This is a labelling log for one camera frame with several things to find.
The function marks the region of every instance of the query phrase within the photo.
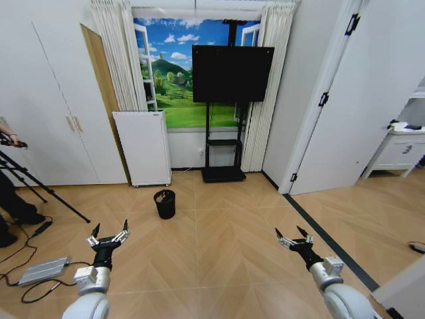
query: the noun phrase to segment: window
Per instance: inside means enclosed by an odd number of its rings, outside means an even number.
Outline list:
[[[164,110],[168,128],[205,127],[205,103],[193,102],[192,45],[227,45],[228,25],[216,19],[135,18],[134,22],[148,108]],[[236,45],[242,29],[258,23],[238,26]],[[258,32],[250,36],[250,40],[245,37],[245,45],[251,45]],[[234,104],[214,103],[211,126],[236,126]]]

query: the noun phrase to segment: person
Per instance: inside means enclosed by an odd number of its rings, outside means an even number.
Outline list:
[[[10,128],[0,124],[0,132],[7,135],[14,146],[22,142]],[[37,208],[24,201],[15,192],[15,186],[0,169],[0,207],[18,224],[36,225],[44,221],[44,216],[37,213]],[[9,226],[0,214],[0,247],[12,245],[17,237],[10,234]]]

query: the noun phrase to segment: green hill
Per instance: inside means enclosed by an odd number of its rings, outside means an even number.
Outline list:
[[[166,76],[168,72],[172,72],[174,74],[177,74],[179,72],[182,72],[184,75],[188,74],[187,71],[181,66],[170,63],[163,59],[159,59],[155,62],[152,62],[153,73],[155,73],[156,70],[159,70],[163,76]]]

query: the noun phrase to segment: white radiator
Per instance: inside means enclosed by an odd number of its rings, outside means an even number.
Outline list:
[[[164,112],[112,112],[126,157],[131,184],[171,183]]]

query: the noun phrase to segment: curtain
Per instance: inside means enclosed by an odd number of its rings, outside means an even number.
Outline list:
[[[272,67],[263,102],[253,102],[248,110],[242,153],[242,171],[261,171],[274,104],[284,67],[292,17],[300,0],[267,3],[261,15],[259,47],[274,47]]]
[[[91,0],[94,19],[121,111],[147,111],[131,5],[128,0]]]

